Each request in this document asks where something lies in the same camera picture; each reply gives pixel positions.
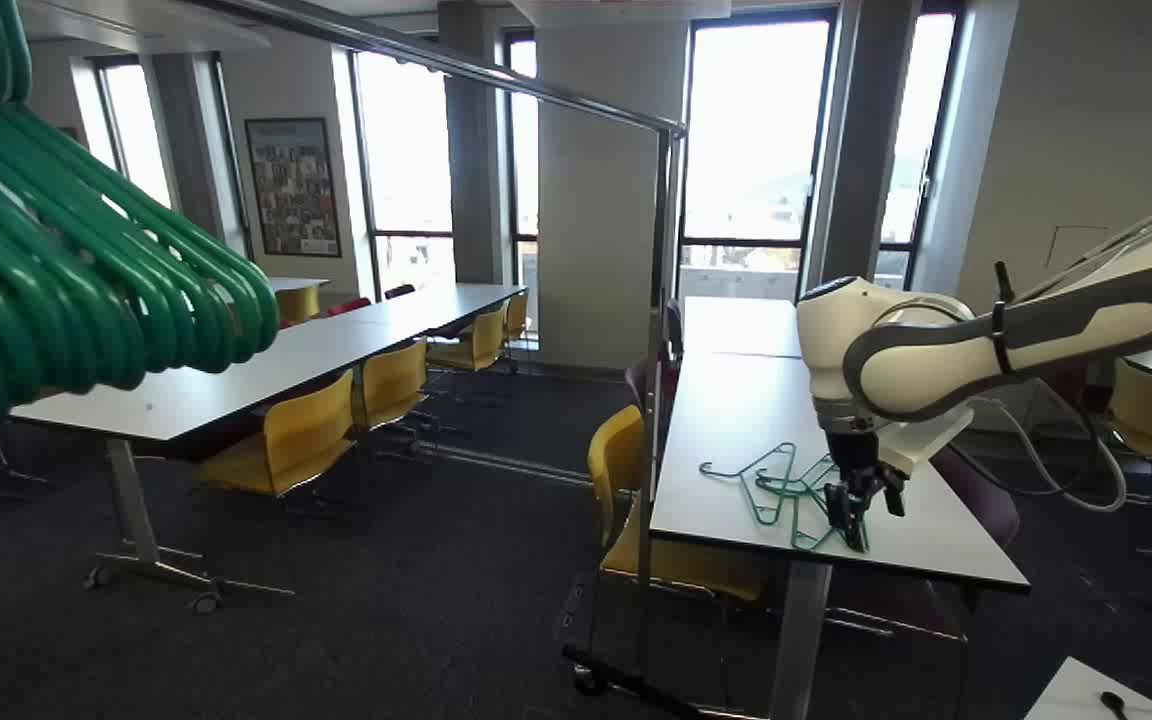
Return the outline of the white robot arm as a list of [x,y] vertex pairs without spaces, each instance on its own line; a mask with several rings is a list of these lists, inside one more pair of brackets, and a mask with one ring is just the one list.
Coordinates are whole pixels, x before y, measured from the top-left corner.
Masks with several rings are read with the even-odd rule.
[[841,467],[823,511],[848,548],[865,548],[870,495],[904,511],[904,479],[963,429],[967,396],[1152,347],[1152,217],[1029,294],[994,269],[989,311],[868,277],[823,281],[801,297],[795,336]]

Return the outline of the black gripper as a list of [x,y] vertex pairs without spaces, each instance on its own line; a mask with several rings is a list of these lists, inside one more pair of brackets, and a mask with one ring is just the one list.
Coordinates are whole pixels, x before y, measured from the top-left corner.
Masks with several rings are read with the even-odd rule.
[[831,431],[827,451],[841,473],[827,489],[831,525],[852,551],[865,551],[865,511],[870,495],[883,495],[883,507],[904,518],[904,477],[881,465],[881,442],[870,431]]

